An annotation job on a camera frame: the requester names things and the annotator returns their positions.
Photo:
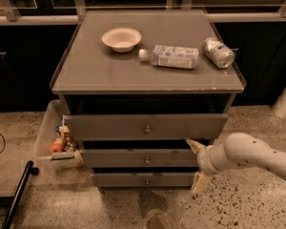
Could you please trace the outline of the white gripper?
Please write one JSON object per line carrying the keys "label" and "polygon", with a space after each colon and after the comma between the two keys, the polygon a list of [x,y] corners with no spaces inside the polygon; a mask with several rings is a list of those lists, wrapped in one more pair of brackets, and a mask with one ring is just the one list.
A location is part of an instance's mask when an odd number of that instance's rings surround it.
{"label": "white gripper", "polygon": [[196,140],[187,139],[187,144],[190,146],[194,154],[197,154],[197,163],[201,172],[194,174],[194,182],[192,192],[198,194],[202,192],[212,177],[222,172],[228,163],[228,159],[222,144],[204,146]]}

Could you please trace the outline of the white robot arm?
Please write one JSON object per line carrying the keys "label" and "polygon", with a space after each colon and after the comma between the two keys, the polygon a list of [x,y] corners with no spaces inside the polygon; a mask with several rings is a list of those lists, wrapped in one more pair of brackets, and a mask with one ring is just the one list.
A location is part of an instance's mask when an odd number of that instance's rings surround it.
{"label": "white robot arm", "polygon": [[218,145],[204,146],[187,139],[196,154],[199,171],[194,174],[192,192],[202,192],[212,177],[226,170],[257,167],[286,181],[286,153],[244,133],[233,133]]}

